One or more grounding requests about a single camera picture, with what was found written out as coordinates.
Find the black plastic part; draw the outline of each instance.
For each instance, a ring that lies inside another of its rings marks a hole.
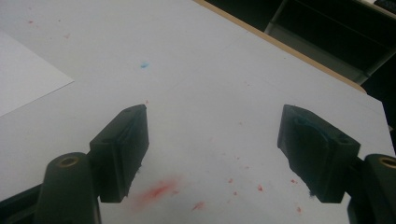
[[[340,203],[360,144],[309,110],[284,105],[277,146],[323,203]]]
[[[49,163],[34,223],[101,223],[91,167],[84,153],[65,154]]]
[[[0,223],[33,223],[40,190],[38,185],[0,202]]]
[[[364,159],[362,176],[375,223],[396,223],[396,160],[385,155],[369,155]]]
[[[149,147],[145,105],[122,110],[90,142],[88,153],[103,203],[120,203]]]

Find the ink spot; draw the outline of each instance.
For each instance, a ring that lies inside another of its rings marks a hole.
[[[195,204],[195,206],[191,209],[191,211],[194,210],[202,210],[205,207],[205,203],[204,202],[198,202]]]
[[[163,196],[167,194],[177,194],[177,179],[168,179],[158,182],[152,188],[137,195],[134,198],[134,207],[141,210],[149,204],[158,202]]]

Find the screw hole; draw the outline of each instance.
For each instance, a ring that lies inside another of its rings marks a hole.
[[[58,166],[61,168],[66,168],[78,163],[78,157],[66,157],[58,162]]]

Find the red stain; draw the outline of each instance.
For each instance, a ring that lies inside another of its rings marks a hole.
[[[195,204],[195,206],[191,209],[191,211],[193,210],[202,210],[205,207],[205,203],[204,202],[198,202]]]
[[[175,195],[178,193],[177,179],[160,181],[156,184],[156,186],[137,195],[134,198],[134,207],[140,210],[151,203],[158,202],[163,196],[167,194]]]

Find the blue stain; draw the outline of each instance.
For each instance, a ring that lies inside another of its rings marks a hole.
[[[149,63],[148,62],[142,62],[141,64],[140,64],[140,67],[141,68],[147,68],[149,66]]]

